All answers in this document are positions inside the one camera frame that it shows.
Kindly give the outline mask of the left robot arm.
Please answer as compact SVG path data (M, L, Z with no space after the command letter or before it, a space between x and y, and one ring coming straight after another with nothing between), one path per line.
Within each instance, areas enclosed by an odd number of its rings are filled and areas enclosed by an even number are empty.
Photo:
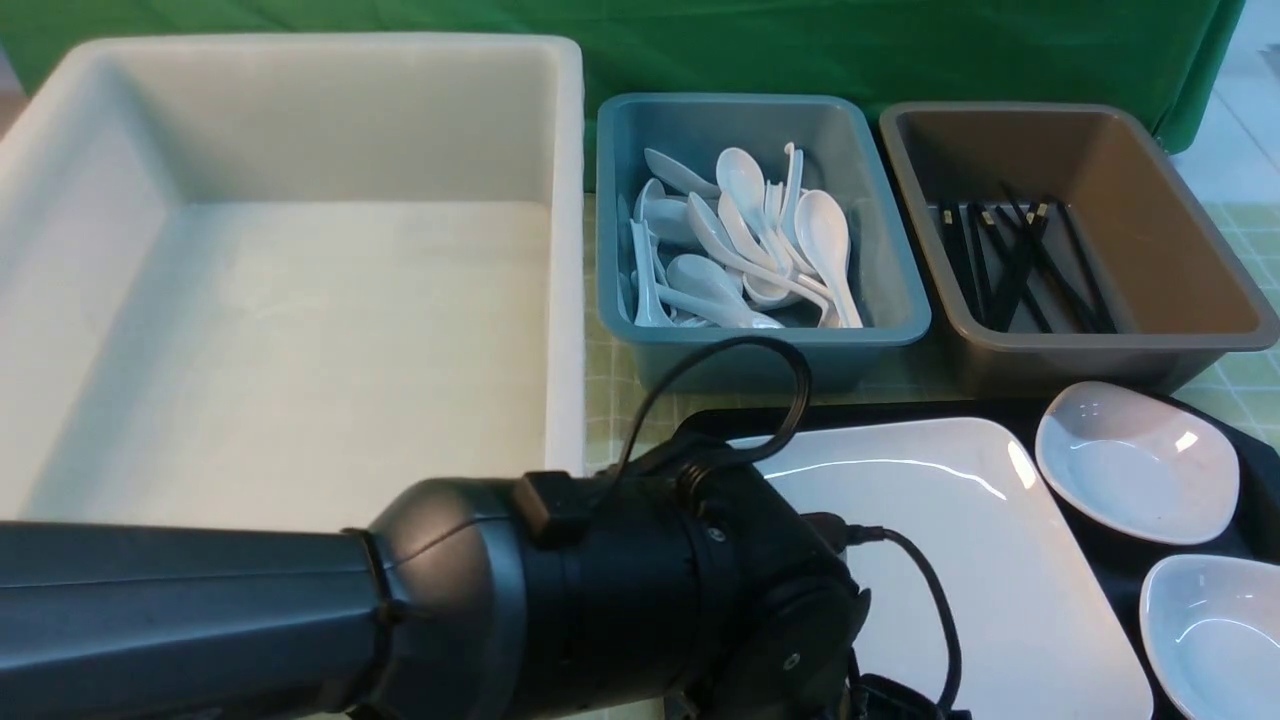
M337 533L3 523L5 719L812 719L870 610L764 447L411 486Z

